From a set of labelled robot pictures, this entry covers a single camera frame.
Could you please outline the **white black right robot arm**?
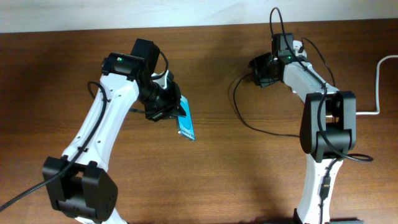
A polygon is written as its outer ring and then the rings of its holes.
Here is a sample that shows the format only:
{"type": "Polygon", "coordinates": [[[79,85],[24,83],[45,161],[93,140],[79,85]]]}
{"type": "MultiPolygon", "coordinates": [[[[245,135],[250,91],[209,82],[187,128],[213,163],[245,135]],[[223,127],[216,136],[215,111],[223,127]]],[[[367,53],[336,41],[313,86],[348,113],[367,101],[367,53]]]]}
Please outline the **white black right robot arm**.
{"type": "Polygon", "coordinates": [[[279,80],[304,103],[299,138],[307,170],[292,223],[331,223],[329,209],[338,171],[343,161],[359,159],[349,153],[356,144],[354,93],[328,84],[304,54],[269,52],[252,59],[249,68],[257,85],[279,80]]]}

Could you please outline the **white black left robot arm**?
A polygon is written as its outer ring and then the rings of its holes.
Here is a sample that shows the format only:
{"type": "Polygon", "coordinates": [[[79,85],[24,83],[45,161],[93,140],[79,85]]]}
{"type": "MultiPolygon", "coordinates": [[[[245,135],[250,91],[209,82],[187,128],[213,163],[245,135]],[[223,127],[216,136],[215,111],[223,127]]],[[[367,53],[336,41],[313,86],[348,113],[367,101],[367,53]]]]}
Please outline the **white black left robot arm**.
{"type": "Polygon", "coordinates": [[[75,139],[42,169],[50,204],[80,223],[124,223],[116,210],[118,187],[108,175],[114,142],[132,105],[146,119],[185,117],[182,96],[169,69],[156,74],[159,54],[111,53],[102,64],[98,92],[75,139]]]}

